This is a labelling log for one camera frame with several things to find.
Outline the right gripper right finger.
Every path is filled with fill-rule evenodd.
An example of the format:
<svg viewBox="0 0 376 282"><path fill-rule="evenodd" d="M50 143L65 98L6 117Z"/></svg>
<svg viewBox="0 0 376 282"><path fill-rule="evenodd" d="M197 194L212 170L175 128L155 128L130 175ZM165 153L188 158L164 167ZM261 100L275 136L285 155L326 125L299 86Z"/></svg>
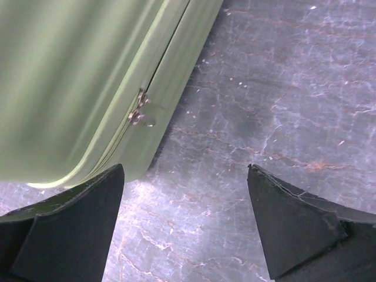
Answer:
<svg viewBox="0 0 376 282"><path fill-rule="evenodd" d="M274 281L375 281L375 215L311 194L258 165L247 184Z"/></svg>

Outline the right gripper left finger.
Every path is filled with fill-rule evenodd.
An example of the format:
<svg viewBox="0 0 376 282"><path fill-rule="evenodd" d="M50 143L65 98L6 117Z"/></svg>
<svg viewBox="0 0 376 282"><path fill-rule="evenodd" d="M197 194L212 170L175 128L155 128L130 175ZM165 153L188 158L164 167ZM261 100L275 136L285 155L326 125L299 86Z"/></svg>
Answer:
<svg viewBox="0 0 376 282"><path fill-rule="evenodd" d="M1 281L102 281L124 182L117 164L1 216Z"/></svg>

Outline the green suitcase blue lining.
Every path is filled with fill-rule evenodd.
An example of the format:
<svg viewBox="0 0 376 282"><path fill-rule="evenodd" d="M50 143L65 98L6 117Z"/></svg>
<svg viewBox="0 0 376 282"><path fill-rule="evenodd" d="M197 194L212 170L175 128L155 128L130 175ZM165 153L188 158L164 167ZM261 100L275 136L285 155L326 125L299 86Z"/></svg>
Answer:
<svg viewBox="0 0 376 282"><path fill-rule="evenodd" d="M1 180L149 167L221 1L2 1Z"/></svg>

